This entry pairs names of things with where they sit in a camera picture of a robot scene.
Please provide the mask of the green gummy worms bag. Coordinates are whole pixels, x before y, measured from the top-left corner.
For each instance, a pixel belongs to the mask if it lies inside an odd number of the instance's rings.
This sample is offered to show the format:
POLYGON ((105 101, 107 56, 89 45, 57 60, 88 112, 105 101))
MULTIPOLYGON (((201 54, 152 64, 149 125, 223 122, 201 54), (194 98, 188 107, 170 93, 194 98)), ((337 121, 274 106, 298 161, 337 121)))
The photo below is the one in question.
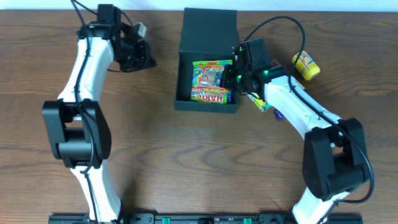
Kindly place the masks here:
POLYGON ((225 65, 232 65, 232 60, 195 61, 190 101, 198 103, 228 104, 231 92, 220 87, 221 75, 225 65))

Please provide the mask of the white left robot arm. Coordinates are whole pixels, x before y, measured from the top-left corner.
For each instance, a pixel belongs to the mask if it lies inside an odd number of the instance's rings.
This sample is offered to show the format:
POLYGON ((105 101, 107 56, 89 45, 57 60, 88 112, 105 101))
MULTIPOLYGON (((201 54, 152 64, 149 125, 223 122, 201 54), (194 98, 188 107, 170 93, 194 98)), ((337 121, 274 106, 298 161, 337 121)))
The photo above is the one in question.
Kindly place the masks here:
POLYGON ((146 27, 124 23, 125 12, 100 4, 96 20, 82 22, 77 33, 78 54, 67 85, 55 101, 42 108, 50 148, 78 179, 89 205, 87 214, 53 214, 49 223, 136 223, 126 214, 108 167, 111 131, 100 108, 106 74, 112 62, 121 73, 138 72, 156 65, 146 27))

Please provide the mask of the blue cookie roll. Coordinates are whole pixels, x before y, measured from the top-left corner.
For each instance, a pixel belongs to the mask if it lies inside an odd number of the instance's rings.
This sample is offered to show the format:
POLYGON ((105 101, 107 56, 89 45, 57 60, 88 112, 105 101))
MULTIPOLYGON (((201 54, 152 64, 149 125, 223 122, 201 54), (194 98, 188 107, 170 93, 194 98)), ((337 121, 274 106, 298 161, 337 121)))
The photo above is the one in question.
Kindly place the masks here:
POLYGON ((228 103, 228 104, 231 104, 231 103, 233 103, 233 98, 232 98, 232 95, 228 95, 228 98, 227 98, 227 103, 228 103))

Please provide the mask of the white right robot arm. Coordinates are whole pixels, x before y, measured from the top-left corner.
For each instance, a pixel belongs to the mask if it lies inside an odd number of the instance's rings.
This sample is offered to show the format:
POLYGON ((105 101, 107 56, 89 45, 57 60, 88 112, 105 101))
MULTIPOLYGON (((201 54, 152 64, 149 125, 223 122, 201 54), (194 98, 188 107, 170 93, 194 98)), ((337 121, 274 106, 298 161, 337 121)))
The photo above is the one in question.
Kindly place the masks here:
POLYGON ((309 96, 287 70, 271 60, 262 39, 233 47, 220 85, 268 103, 304 140, 302 175, 306 189, 288 215, 262 223, 362 223, 359 215, 335 215, 340 203, 365 182, 373 182, 361 123, 342 119, 309 96))

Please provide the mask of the green pretzel snack box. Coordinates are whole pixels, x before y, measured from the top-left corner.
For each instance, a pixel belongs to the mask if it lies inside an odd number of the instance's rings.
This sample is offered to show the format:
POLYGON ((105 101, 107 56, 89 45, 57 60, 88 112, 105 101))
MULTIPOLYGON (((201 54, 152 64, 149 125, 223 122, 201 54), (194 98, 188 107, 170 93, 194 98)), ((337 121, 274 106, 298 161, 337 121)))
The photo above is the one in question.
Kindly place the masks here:
POLYGON ((265 112, 268 110, 271 105, 266 101, 262 101, 260 97, 256 93, 248 94, 248 97, 252 100, 252 102, 262 111, 265 112))

